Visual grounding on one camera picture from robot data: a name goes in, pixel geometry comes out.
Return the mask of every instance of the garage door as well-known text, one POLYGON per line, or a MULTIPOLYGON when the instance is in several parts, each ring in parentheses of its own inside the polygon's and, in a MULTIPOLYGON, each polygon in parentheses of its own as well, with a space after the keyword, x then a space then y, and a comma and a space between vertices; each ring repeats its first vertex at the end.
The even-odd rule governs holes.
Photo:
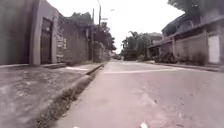
POLYGON ((219 36, 210 36, 208 38, 209 62, 218 64, 220 62, 220 42, 219 36))

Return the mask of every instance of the concrete curb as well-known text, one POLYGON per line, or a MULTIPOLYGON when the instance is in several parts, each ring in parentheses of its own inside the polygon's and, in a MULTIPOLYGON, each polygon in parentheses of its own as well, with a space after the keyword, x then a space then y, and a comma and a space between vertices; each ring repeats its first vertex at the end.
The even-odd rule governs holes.
POLYGON ((189 69, 196 69, 196 70, 203 70, 203 71, 210 71, 210 72, 222 72, 222 73, 224 73, 224 69, 223 68, 200 67, 200 66, 179 65, 179 64, 164 64, 164 63, 148 63, 148 64, 171 66, 171 67, 179 67, 179 68, 189 68, 189 69))
POLYGON ((40 108, 40 113, 37 117, 34 117, 28 122, 26 128, 50 128, 54 126, 55 121, 57 121, 62 115, 69 109, 70 104, 75 101, 81 92, 88 86, 88 84, 94 79, 94 72, 96 72, 104 64, 93 68, 86 75, 82 76, 78 80, 72 83, 72 86, 61 90, 58 94, 52 97, 52 100, 42 108, 40 108))
POLYGON ((86 73, 86 75, 91 75, 93 72, 95 72, 95 71, 98 70, 99 68, 103 67, 104 65, 105 65, 104 63, 100 64, 99 66, 97 66, 97 67, 93 68, 92 70, 88 71, 88 72, 86 73))

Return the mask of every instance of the sky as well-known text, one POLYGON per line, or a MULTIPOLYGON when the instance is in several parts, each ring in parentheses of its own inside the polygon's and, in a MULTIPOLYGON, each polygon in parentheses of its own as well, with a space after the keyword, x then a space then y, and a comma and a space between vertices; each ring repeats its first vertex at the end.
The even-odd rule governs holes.
MULTIPOLYGON (((94 22, 99 21, 99 4, 97 0, 47 0, 66 17, 74 12, 92 14, 94 22)), ((121 42, 129 31, 159 32, 182 11, 167 4, 167 0, 99 0, 102 7, 102 18, 107 18, 117 53, 121 51, 121 42)))

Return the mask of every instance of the road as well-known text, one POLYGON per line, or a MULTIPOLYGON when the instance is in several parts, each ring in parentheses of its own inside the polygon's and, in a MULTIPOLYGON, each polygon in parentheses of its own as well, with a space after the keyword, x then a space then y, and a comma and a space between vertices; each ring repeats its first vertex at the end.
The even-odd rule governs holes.
POLYGON ((57 128, 223 128, 224 74, 109 62, 57 128))

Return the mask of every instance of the doorway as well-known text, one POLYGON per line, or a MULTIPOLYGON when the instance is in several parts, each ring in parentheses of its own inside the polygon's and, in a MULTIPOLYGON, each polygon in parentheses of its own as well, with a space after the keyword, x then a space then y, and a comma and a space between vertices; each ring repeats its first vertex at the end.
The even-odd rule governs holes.
POLYGON ((51 36, 52 22, 44 18, 41 31, 41 64, 51 63, 51 36))

